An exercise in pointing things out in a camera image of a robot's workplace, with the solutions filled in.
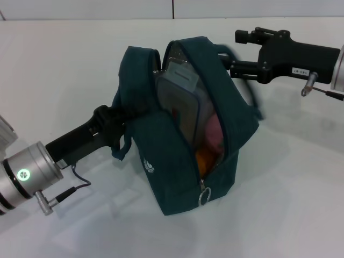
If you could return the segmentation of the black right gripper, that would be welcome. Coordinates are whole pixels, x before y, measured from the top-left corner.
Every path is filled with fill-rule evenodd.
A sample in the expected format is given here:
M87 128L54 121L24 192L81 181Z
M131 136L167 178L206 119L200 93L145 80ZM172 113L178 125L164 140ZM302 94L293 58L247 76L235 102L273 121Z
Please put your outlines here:
M287 30L261 27L251 32L236 30L235 42L261 45L258 60L242 61L233 53L219 53L223 66L232 78L257 80L263 84L280 76L307 80L312 72L318 74L317 82L329 84L340 54L338 48L296 42Z

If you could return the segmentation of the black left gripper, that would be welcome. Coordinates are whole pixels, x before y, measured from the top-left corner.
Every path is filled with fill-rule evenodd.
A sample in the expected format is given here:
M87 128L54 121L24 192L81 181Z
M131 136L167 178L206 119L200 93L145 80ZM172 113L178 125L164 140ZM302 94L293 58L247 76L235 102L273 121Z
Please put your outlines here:
M55 164L65 169L92 152L108 146L120 150L124 123L150 112L147 105L99 106L83 125L48 143L46 149Z

